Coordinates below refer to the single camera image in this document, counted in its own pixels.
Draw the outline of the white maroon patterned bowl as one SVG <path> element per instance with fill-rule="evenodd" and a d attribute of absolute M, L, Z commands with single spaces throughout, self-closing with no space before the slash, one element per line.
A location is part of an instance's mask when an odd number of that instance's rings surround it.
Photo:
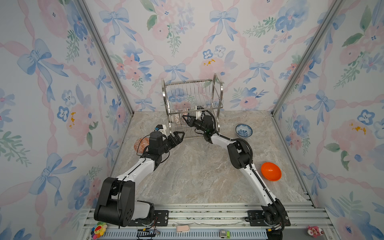
<path fill-rule="evenodd" d="M 179 125 L 181 126 L 183 124 L 183 118 L 182 118 L 182 114 L 175 114 L 174 116 L 174 122 L 176 125 Z"/>

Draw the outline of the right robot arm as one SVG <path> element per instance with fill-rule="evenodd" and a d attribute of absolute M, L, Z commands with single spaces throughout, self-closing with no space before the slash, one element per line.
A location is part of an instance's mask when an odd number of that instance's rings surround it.
<path fill-rule="evenodd" d="M 286 225 L 290 225 L 289 217 L 284 205 L 270 191 L 253 162 L 253 150 L 250 144 L 241 138 L 230 139 L 216 130 L 216 118 L 210 115 L 202 120 L 188 115 L 182 115 L 185 123 L 202 132 L 204 139 L 228 151 L 231 164 L 240 170 L 249 181 L 261 201 L 262 221 L 270 227 L 270 232 L 282 232 Z"/>

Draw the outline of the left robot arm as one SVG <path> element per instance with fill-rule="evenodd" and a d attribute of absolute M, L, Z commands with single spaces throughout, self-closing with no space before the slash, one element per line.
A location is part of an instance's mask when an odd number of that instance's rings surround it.
<path fill-rule="evenodd" d="M 173 132 L 165 136 L 160 131 L 149 135 L 149 145 L 145 147 L 138 162 L 116 178 L 104 180 L 94 219 L 107 224 L 126 227 L 130 223 L 149 226 L 155 223 L 153 203 L 136 201 L 136 186 L 154 172 L 163 161 L 163 154 L 181 144 L 185 132 Z"/>

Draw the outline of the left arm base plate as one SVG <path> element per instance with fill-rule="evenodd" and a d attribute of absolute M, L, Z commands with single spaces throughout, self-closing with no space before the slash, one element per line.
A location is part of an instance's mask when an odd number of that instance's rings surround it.
<path fill-rule="evenodd" d="M 136 219 L 131 220 L 128 223 L 129 227 L 167 227 L 169 222 L 169 211 L 168 210 L 155 210 L 148 219 Z"/>

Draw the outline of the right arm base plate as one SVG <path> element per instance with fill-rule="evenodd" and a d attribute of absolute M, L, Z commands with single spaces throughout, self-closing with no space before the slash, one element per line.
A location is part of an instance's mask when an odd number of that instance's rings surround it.
<path fill-rule="evenodd" d="M 249 210 L 247 211 L 246 222 L 250 223 L 251 227 L 280 227 L 284 221 L 285 227 L 291 226 L 290 218 L 287 212 L 282 213 L 283 218 L 279 213 L 272 214 L 263 210 Z"/>

